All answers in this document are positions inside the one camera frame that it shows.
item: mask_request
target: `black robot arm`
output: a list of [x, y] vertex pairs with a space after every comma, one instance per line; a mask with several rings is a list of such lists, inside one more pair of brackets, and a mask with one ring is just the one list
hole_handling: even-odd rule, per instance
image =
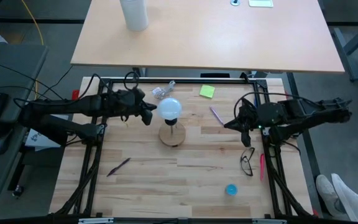
[[242, 99], [238, 117], [226, 123], [225, 128], [241, 132], [241, 141], [250, 146], [249, 131], [270, 128], [271, 144], [281, 144], [296, 133], [323, 123], [345, 123], [352, 113], [348, 109], [351, 101], [340, 98], [313, 102], [306, 99], [292, 99], [278, 103], [264, 103], [256, 108]]
[[105, 124], [77, 124], [51, 114], [118, 117], [127, 120], [130, 115], [141, 116], [145, 125], [152, 119], [157, 106], [143, 101], [145, 94], [138, 88], [85, 96], [79, 100], [35, 100], [22, 109], [21, 125], [32, 128], [60, 145], [67, 141], [67, 133], [76, 134], [83, 143], [97, 141]]

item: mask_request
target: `person's foot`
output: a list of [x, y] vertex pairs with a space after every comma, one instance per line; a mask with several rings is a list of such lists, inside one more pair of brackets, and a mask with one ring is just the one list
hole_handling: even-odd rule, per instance
[[331, 174], [331, 178], [349, 219], [358, 222], [358, 194], [352, 191], [337, 174]]
[[344, 211], [340, 211], [339, 197], [336, 194], [333, 185], [327, 179], [325, 175], [320, 174], [316, 178], [316, 188], [321, 198], [324, 200], [328, 212], [336, 219], [347, 220], [347, 215]]

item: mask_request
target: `eyeglasses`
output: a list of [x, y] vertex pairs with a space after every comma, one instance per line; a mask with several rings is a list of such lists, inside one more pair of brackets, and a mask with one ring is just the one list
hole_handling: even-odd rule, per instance
[[240, 158], [240, 166], [242, 171], [247, 175], [252, 177], [254, 175], [254, 173], [252, 172], [251, 169], [251, 164], [250, 164], [250, 160], [252, 155], [254, 155], [255, 152], [255, 148], [254, 147], [250, 147], [246, 150], [244, 150], [244, 152], [242, 152], [241, 154], [241, 158]]

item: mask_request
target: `black desk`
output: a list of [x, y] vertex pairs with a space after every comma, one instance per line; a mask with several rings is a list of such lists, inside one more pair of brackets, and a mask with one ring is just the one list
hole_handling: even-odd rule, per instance
[[[47, 51], [46, 47], [38, 45], [0, 44], [0, 64], [35, 79], [44, 64]], [[0, 86], [6, 85], [32, 88], [34, 81], [0, 67]], [[30, 91], [20, 88], [1, 88], [0, 92], [9, 94], [9, 102], [2, 113], [1, 121], [13, 123], [19, 115], [20, 109], [13, 103], [12, 99], [16, 97], [26, 100]], [[9, 149], [5, 154], [0, 155], [0, 193], [22, 145], [26, 131], [27, 128], [15, 124]]]

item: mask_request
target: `wooden table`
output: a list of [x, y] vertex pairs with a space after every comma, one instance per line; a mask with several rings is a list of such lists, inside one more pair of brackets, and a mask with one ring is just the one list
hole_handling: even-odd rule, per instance
[[148, 28], [133, 32], [118, 0], [93, 0], [71, 63], [344, 72], [316, 0], [151, 0], [147, 12]]
[[[89, 83], [84, 78], [81, 91]], [[281, 79], [267, 79], [268, 91], [284, 93]], [[162, 84], [139, 84], [146, 93], [145, 101], [158, 104], [151, 91]], [[158, 138], [163, 119], [153, 111], [150, 126], [140, 118], [130, 117], [124, 124], [120, 118], [108, 119], [101, 162], [94, 194], [92, 214], [103, 212], [105, 217], [254, 217], [273, 215], [267, 173], [260, 181], [259, 157], [263, 152], [258, 130], [251, 132], [255, 154], [251, 159], [254, 176], [246, 176], [239, 167], [245, 149], [240, 133], [223, 128], [209, 110], [213, 105], [224, 122], [233, 119], [236, 100], [250, 85], [217, 84], [213, 99], [199, 96], [201, 84], [177, 84], [172, 96], [183, 105], [179, 119], [186, 128], [185, 142], [175, 148], [165, 146]], [[123, 89], [115, 83], [114, 89]], [[95, 94], [94, 81], [88, 95]], [[271, 96], [271, 101], [284, 100]], [[75, 114], [76, 123], [90, 123], [91, 118]], [[74, 192], [80, 178], [85, 147], [74, 144], [65, 149], [55, 192], [50, 206], [56, 212]], [[114, 175], [106, 174], [124, 159], [132, 159]], [[282, 160], [288, 188], [311, 213], [300, 155], [291, 146], [282, 146]], [[237, 184], [236, 196], [225, 193], [227, 184]]]

